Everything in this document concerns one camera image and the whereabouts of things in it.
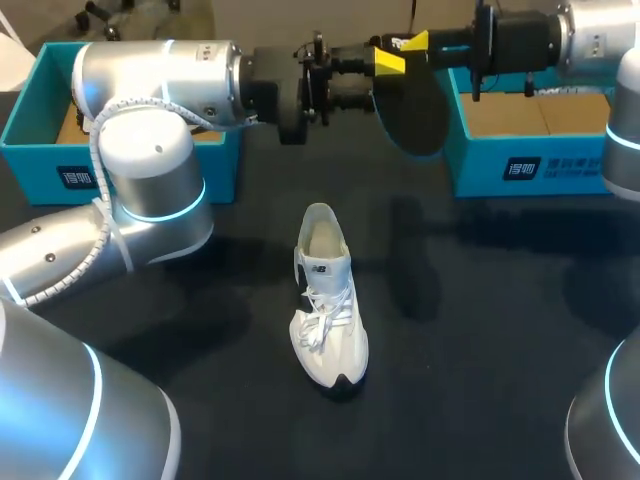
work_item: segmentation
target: white sneaker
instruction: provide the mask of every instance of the white sneaker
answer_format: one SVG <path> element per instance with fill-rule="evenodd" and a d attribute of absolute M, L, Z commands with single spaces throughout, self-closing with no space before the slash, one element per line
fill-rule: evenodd
<path fill-rule="evenodd" d="M 294 250 L 301 303 L 289 333 L 307 374 L 330 393 L 352 391 L 369 360 L 351 274 L 351 255 L 328 205 L 311 205 Z"/>

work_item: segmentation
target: blue box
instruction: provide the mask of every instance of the blue box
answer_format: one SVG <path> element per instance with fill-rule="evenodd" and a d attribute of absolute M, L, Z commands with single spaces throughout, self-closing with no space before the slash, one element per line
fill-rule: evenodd
<path fill-rule="evenodd" d="M 438 75 L 451 108 L 444 155 L 457 197 L 608 193 L 600 175 L 606 119 L 602 133 L 597 134 L 474 137 L 461 98 L 471 92 L 469 71 L 451 69 Z M 522 98 L 524 81 L 522 74 L 509 74 L 487 78 L 484 85 L 492 93 L 513 92 L 508 97 L 515 101 L 516 92 Z M 566 86 L 552 69 L 536 74 L 534 82 L 541 89 Z M 486 95 L 481 96 L 480 105 Z"/>
<path fill-rule="evenodd" d="M 83 45 L 44 45 L 0 137 L 2 154 L 32 205 L 80 205 L 98 195 L 95 188 L 73 188 L 61 173 L 93 170 L 88 136 L 80 136 L 84 143 L 56 144 L 71 105 L 73 62 Z M 208 134 L 213 140 L 194 136 L 207 193 L 211 203 L 231 203 L 240 132 Z"/>

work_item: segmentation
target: black table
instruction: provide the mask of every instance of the black table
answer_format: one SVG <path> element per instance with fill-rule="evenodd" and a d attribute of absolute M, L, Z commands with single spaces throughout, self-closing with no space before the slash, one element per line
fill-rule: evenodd
<path fill-rule="evenodd" d="M 0 100 L 3 125 L 15 96 Z M 373 116 L 310 137 L 249 132 L 209 245 L 38 313 L 167 391 L 180 479 L 570 479 L 571 399 L 640 319 L 640 206 L 455 201 L 444 166 L 406 158 Z M 48 211 L 0 168 L 0 231 Z M 365 389 L 343 404 L 307 381 L 288 334 L 292 248 L 318 201 L 351 248 L 370 342 Z"/>

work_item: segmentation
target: black disc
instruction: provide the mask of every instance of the black disc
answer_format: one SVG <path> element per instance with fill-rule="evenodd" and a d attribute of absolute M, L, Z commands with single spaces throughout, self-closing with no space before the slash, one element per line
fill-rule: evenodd
<path fill-rule="evenodd" d="M 406 58 L 403 76 L 376 77 L 373 94 L 380 121 L 398 148 L 416 157 L 441 151 L 449 105 L 424 55 Z"/>

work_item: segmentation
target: silver cylinder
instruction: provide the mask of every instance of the silver cylinder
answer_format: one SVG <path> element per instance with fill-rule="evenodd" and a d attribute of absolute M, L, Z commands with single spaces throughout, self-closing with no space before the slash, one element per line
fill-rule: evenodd
<path fill-rule="evenodd" d="M 0 299 L 0 478 L 170 480 L 180 423 L 119 363 Z"/>
<path fill-rule="evenodd" d="M 640 478 L 639 361 L 636 330 L 574 399 L 565 450 L 576 480 Z"/>
<path fill-rule="evenodd" d="M 127 110 L 106 121 L 98 141 L 118 200 L 135 218 L 173 218 L 204 200 L 193 138 L 179 115 Z"/>
<path fill-rule="evenodd" d="M 602 176 L 615 195 L 640 202 L 640 49 L 629 50 L 616 79 Z"/>
<path fill-rule="evenodd" d="M 223 126 L 243 122 L 240 50 L 229 41 L 98 42 L 78 53 L 72 93 L 93 120 L 112 98 L 155 97 Z"/>
<path fill-rule="evenodd" d="M 92 267 L 55 298 L 126 274 L 125 254 L 137 269 L 188 255 L 204 245 L 213 232 L 211 205 L 206 201 L 171 221 L 150 223 L 132 218 L 116 199 L 113 219 L 117 231 L 111 230 Z M 0 234 L 0 297 L 19 302 L 67 276 L 86 258 L 100 236 L 102 223 L 96 206 L 85 205 Z"/>
<path fill-rule="evenodd" d="M 640 4 L 633 0 L 570 0 L 558 7 L 562 27 L 558 71 L 567 77 L 611 77 L 640 42 Z"/>

